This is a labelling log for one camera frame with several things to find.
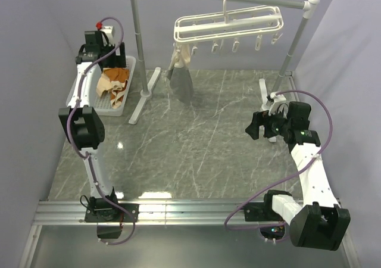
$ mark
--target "hanging towel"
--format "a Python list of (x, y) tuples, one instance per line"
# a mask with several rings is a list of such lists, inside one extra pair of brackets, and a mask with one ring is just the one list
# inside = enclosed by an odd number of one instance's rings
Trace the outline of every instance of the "hanging towel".
[(190, 61), (189, 45), (175, 45), (167, 73), (174, 96), (187, 105), (193, 97), (193, 82), (188, 69)]
[(97, 94), (101, 96), (104, 91), (110, 91), (111, 107), (118, 108), (122, 104), (129, 75), (130, 71), (125, 68), (105, 69), (96, 87)]

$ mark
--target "red connector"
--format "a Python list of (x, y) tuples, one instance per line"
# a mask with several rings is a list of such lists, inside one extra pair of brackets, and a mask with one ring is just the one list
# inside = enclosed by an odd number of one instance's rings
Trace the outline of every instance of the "red connector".
[(97, 28), (98, 30), (101, 30), (102, 27), (103, 27), (103, 24), (102, 24), (101, 22), (97, 22), (97, 24), (96, 24), (96, 28)]

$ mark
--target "clothes drying rack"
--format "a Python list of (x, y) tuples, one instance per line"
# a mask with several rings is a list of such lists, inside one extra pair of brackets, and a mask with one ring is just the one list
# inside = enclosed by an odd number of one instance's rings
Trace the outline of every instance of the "clothes drying rack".
[[(129, 120), (130, 124), (136, 124), (143, 110), (144, 105), (146, 104), (147, 100), (151, 99), (152, 97), (152, 90), (160, 76), (161, 69), (157, 67), (150, 81), (147, 82), (144, 53), (143, 53), (142, 34), (140, 32), (138, 0), (130, 0), (130, 1), (131, 1), (131, 8), (132, 8), (133, 24), (135, 28), (136, 47), (138, 49), (138, 64), (139, 64), (139, 70), (140, 70), (140, 79), (142, 81), (142, 87), (143, 87), (142, 91), (140, 92), (140, 95), (141, 95), (140, 101), (138, 105), (136, 106), (134, 113), (132, 114)], [(295, 37), (291, 43), (287, 56), (279, 70), (278, 77), (270, 92), (278, 91), (282, 83), (282, 80), (285, 76), (285, 73), (287, 71), (287, 68), (290, 64), (293, 53), (295, 52), (295, 48), (298, 45), (299, 40), (302, 36), (303, 30), (305, 26), (307, 25), (308, 20), (313, 16), (320, 0), (307, 0), (307, 1), (228, 0), (228, 1), (238, 1), (238, 2), (250, 3), (250, 4), (263, 4), (263, 5), (269, 5), (269, 6), (286, 7), (291, 9), (303, 10), (303, 16), (302, 16), (300, 25), (298, 27), (298, 30), (296, 31)], [(266, 83), (264, 82), (264, 80), (260, 80), (260, 88), (261, 88), (261, 95), (262, 95), (262, 102), (263, 102), (262, 110), (268, 110), (270, 108), (271, 102), (267, 99), (268, 92), (267, 92)]]

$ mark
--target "gray cloth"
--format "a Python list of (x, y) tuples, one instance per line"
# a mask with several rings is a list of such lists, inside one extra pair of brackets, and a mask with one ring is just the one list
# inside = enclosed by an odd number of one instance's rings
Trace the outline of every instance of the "gray cloth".
[(193, 82), (189, 69), (184, 67), (174, 67), (167, 73), (170, 87), (174, 96), (184, 104), (191, 104), (193, 97)]

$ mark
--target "hanging clip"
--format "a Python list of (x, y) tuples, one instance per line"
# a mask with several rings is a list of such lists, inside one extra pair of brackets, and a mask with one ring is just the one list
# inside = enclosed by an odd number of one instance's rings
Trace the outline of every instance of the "hanging clip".
[(212, 46), (212, 53), (215, 54), (217, 52), (217, 49), (219, 48), (219, 44), (217, 43), (216, 40), (213, 41), (213, 46)]
[(238, 38), (234, 38), (234, 43), (233, 43), (232, 52), (237, 52), (237, 51), (238, 51), (238, 47), (239, 47), (239, 41), (238, 41)]
[(271, 40), (271, 44), (274, 45), (276, 43), (277, 40), (279, 40), (280, 37), (282, 37), (283, 33), (279, 34), (279, 33), (275, 33), (273, 35), (273, 38)]
[(226, 12), (226, 0), (223, 0), (223, 2), (222, 2), (222, 12), (224, 13), (225, 23), (228, 23), (229, 15)]
[(196, 54), (197, 49), (197, 44), (194, 44), (194, 46), (192, 47), (192, 56)]
[(255, 50), (259, 51), (261, 49), (262, 44), (262, 35), (258, 35), (257, 39), (255, 40)]

